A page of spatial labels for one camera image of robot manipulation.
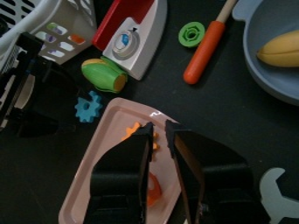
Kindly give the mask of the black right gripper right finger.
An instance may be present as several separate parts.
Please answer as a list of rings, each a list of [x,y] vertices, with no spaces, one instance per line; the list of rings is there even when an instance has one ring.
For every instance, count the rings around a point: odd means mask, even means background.
[[[248,160],[225,144],[166,122],[189,224],[270,224]]]

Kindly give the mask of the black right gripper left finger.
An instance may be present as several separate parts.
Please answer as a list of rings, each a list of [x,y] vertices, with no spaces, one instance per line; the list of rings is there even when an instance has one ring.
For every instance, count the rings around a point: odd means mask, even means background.
[[[146,224],[153,152],[154,124],[149,122],[94,166],[86,224]]]

